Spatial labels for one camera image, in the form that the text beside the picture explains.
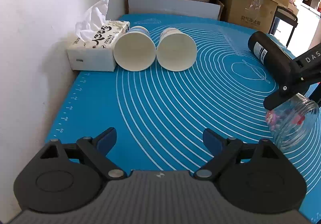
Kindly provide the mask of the lower cardboard box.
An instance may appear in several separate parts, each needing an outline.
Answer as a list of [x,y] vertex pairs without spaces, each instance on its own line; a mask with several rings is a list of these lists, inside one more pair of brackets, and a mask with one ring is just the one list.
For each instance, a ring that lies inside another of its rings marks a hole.
[[221,20],[256,29],[264,33],[269,32],[273,22],[276,8],[286,7],[289,0],[284,3],[274,0],[220,0],[224,5]]

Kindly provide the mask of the white flat board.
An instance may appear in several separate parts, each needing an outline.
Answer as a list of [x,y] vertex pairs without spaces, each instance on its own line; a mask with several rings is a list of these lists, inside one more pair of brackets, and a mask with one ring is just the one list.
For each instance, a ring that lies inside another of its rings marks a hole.
[[128,0],[129,14],[172,14],[220,20],[224,5],[193,0]]

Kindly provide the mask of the black thermos bottle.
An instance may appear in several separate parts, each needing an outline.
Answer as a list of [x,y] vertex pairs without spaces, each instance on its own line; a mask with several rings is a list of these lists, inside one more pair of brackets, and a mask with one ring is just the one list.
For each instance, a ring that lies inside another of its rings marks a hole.
[[292,81],[291,59],[269,36],[261,31],[253,33],[248,48],[264,65],[280,87],[288,87]]

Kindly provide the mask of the clear glass jar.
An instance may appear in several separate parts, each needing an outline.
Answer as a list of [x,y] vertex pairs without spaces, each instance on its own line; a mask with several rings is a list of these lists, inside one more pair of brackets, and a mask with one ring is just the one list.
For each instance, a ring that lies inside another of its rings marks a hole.
[[265,121],[275,145],[287,152],[310,134],[318,115],[318,104],[298,93],[273,110],[268,110]]

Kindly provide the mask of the black metal trolley rack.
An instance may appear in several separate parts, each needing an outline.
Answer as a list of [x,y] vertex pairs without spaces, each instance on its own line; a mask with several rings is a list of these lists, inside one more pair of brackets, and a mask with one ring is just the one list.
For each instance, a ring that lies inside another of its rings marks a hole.
[[298,18],[290,9],[277,6],[268,33],[288,47],[297,25]]

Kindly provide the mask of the white paper cup left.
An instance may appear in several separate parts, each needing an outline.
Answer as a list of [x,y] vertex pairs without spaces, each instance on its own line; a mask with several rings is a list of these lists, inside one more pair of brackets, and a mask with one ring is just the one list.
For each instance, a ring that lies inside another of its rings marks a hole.
[[143,71],[156,59],[156,46],[145,27],[134,26],[116,41],[113,55],[121,68]]

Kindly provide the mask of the white tissue box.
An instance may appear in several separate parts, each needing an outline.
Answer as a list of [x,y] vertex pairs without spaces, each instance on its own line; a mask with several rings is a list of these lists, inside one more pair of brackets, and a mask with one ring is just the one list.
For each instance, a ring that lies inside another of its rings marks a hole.
[[114,46],[130,23],[107,20],[108,6],[109,0],[98,1],[76,23],[77,39],[66,50],[73,71],[114,71]]

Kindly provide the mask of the white paper cup right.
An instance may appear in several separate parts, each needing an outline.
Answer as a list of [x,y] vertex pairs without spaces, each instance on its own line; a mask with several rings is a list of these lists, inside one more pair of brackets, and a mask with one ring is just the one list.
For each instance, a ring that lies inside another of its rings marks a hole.
[[174,72],[193,66],[197,57],[197,46],[189,35],[179,29],[165,29],[157,46],[157,61],[161,67]]

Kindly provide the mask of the blue silicone baking mat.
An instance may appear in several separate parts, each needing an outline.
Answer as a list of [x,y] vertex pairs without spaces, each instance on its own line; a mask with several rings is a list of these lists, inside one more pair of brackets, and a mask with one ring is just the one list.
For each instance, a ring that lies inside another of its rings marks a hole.
[[155,43],[166,28],[179,29],[196,42],[196,62],[181,72],[157,62],[140,72],[80,72],[48,139],[74,143],[114,127],[108,158],[130,172],[195,171],[212,157],[202,142],[206,128],[245,143],[271,138],[263,100],[278,86],[248,48],[252,29],[165,14],[122,19],[145,27]]

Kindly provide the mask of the white paper cup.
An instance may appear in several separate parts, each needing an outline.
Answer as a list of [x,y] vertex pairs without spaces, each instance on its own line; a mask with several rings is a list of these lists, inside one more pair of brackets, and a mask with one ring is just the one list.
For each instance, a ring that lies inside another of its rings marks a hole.
[[143,71],[156,59],[156,46],[145,27],[134,26],[116,41],[113,55],[121,68]]
[[161,67],[174,72],[193,66],[197,57],[197,46],[189,35],[179,29],[165,29],[157,46],[157,61]]

